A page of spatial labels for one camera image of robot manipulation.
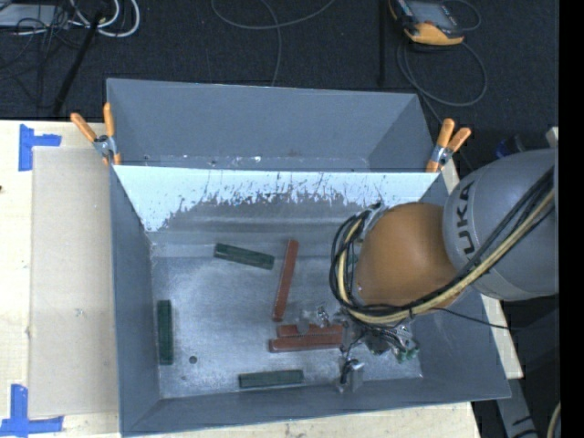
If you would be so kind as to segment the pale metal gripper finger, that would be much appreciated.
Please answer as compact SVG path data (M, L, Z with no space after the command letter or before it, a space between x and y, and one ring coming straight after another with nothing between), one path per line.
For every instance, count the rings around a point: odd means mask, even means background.
M301 335L315 333L330 326L329 314L323 307L301 308L297 318L297 331Z
M357 359L345 360L340 369L338 389L343 392L354 392L364 382L365 364Z

